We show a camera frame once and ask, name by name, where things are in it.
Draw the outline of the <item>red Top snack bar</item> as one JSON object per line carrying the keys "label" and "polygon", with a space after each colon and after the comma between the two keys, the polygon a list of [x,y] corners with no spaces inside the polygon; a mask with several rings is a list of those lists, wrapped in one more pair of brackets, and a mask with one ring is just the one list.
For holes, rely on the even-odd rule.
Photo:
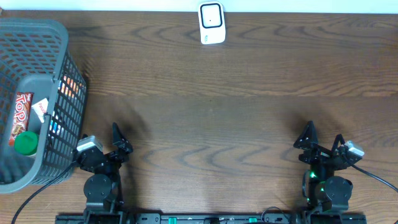
{"label": "red Top snack bar", "polygon": [[27,131],[33,95],[32,92],[17,92],[9,146],[14,146],[16,137]]}

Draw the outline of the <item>green-lid seasoning jar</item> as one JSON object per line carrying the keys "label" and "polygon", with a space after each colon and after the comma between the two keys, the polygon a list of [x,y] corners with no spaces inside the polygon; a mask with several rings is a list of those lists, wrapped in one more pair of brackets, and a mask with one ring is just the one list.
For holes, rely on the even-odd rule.
{"label": "green-lid seasoning jar", "polygon": [[38,134],[32,131],[25,131],[15,138],[14,149],[24,156],[33,156],[37,152],[38,143]]}

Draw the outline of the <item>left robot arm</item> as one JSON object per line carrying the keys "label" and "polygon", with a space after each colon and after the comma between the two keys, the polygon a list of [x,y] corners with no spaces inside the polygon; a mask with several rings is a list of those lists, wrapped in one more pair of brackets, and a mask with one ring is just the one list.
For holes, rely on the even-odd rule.
{"label": "left robot arm", "polygon": [[118,125],[113,123],[114,151],[103,152],[102,144],[95,136],[79,140],[73,159],[77,167],[93,175],[85,182],[83,191],[86,208],[84,223],[131,223],[134,218],[123,209],[124,199],[119,170],[133,152],[131,143],[124,137]]}

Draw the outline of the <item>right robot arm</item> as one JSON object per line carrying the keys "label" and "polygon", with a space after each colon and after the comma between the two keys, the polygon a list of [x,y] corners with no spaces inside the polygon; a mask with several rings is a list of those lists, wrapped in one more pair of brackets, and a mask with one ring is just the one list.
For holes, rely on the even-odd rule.
{"label": "right robot arm", "polygon": [[342,213],[349,208],[353,184],[335,175],[349,164],[341,156],[346,147],[342,135],[337,135],[331,149],[318,143],[313,121],[307,122],[294,148],[302,149],[298,159],[310,166],[302,181],[302,194],[307,208],[301,214],[302,223],[342,223]]}

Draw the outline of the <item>white green-label small box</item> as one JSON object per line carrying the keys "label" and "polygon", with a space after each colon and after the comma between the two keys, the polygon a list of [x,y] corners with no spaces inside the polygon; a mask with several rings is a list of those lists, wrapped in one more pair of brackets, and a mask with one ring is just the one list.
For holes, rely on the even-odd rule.
{"label": "white green-label small box", "polygon": [[45,122],[44,116],[47,114],[48,103],[48,99],[44,98],[32,105],[32,109],[35,111],[41,123]]}

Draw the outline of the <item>orange snack packet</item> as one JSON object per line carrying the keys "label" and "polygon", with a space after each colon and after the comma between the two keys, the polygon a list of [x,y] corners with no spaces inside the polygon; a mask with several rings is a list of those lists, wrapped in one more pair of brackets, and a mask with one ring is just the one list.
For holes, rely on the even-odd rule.
{"label": "orange snack packet", "polygon": [[63,93],[65,96],[71,99],[77,99],[78,95],[80,94],[80,89],[82,84],[76,82],[74,79],[67,77],[66,75],[62,78],[58,89]]}

